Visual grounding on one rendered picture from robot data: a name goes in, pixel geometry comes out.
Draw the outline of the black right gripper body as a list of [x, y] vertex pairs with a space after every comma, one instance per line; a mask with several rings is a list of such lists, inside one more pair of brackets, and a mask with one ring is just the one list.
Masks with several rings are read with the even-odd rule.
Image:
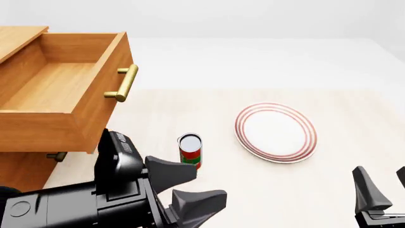
[[390, 206], [355, 207], [359, 228], [405, 228], [405, 214], [386, 214]]

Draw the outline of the open wooden drawer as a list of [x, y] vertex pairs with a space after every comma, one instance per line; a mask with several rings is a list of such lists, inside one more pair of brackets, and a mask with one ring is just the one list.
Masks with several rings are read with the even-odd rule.
[[117, 70], [134, 64], [127, 34], [46, 33], [38, 40], [50, 67], [29, 84], [56, 93], [39, 106], [69, 111], [81, 142], [70, 151], [91, 153], [119, 103], [104, 92], [117, 91], [125, 76]]

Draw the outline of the red and green tin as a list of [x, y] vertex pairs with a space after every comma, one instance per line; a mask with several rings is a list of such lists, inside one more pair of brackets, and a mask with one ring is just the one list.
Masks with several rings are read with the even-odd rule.
[[203, 142], [200, 136], [193, 132], [183, 134], [177, 139], [180, 155], [180, 162], [191, 164], [196, 170], [202, 165]]

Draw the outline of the closed wooden drawer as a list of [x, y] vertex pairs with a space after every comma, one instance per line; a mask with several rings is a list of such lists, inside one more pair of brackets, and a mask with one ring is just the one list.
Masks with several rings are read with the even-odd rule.
[[42, 152], [0, 152], [0, 186], [21, 192], [45, 186], [57, 164]]

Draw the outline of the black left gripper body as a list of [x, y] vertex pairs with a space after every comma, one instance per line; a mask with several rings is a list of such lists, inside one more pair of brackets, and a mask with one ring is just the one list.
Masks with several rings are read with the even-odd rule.
[[94, 228], [179, 228], [165, 212], [146, 168], [130, 182], [97, 184], [94, 195], [97, 207]]

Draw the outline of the wooden cabinet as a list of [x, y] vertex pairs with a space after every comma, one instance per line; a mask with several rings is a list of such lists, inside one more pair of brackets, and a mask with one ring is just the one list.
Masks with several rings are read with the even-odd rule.
[[50, 67], [38, 40], [47, 30], [0, 27], [0, 152], [58, 153], [81, 143], [69, 111], [39, 106], [56, 93], [29, 84]]

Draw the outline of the white plate with red rings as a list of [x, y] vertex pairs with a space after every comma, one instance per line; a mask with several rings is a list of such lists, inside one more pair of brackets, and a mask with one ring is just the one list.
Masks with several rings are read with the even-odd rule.
[[285, 104], [260, 102], [239, 111], [235, 136], [253, 155], [273, 163], [298, 163], [316, 151], [318, 134], [308, 117]]

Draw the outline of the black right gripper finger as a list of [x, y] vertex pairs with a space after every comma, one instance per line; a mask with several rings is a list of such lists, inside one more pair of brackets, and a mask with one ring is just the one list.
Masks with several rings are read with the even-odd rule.
[[365, 168], [358, 166], [352, 171], [356, 192], [355, 214], [386, 210], [393, 204], [376, 187]]
[[399, 170], [397, 170], [396, 175], [402, 186], [405, 188], [405, 167], [401, 167]]

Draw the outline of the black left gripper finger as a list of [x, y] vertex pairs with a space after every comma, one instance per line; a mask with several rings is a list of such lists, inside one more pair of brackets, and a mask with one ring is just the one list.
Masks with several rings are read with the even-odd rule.
[[197, 178], [197, 167], [193, 164], [175, 163], [147, 156], [145, 165], [152, 189], [156, 194]]
[[224, 190], [190, 193], [174, 189], [166, 214], [169, 224], [176, 228], [200, 228], [226, 205], [227, 192]]

